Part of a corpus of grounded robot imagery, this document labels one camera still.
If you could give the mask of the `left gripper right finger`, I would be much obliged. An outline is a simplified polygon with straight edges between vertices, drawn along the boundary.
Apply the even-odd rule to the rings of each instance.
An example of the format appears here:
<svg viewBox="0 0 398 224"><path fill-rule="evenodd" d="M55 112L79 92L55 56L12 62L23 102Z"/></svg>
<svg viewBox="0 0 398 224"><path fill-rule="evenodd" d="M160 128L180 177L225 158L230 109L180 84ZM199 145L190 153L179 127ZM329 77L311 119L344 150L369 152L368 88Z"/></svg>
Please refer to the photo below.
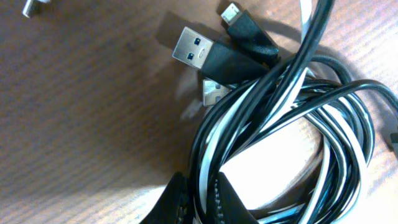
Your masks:
<svg viewBox="0 0 398 224"><path fill-rule="evenodd" d="M213 223L258 224L222 172L213 185Z"/></svg>

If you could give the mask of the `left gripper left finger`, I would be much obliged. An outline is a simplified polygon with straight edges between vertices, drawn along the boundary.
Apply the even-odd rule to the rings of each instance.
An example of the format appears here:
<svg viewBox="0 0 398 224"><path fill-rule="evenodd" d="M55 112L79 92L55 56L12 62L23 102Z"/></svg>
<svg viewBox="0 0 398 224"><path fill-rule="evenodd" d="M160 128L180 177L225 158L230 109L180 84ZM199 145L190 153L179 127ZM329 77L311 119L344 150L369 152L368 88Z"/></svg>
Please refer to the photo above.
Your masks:
<svg viewBox="0 0 398 224"><path fill-rule="evenodd" d="M190 223L190 196L187 178L176 172L149 214L140 224Z"/></svg>

